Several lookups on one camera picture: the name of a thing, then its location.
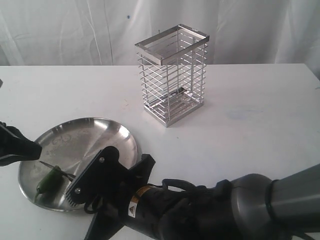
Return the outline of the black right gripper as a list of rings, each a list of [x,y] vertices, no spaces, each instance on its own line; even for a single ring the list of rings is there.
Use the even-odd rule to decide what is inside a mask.
[[[162,240],[160,221],[169,209],[169,190],[148,184],[155,165],[150,154],[129,169],[133,175],[125,179],[113,193],[103,198],[102,208],[94,215],[86,240],[109,240],[124,226],[154,240]]]

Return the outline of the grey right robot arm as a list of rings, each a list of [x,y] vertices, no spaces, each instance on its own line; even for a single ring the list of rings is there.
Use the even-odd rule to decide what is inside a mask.
[[[123,227],[154,240],[309,240],[320,230],[318,165],[283,179],[251,173],[210,188],[171,178],[149,183],[149,154],[131,168],[114,154],[104,163],[93,173],[98,197],[87,240],[109,240]]]

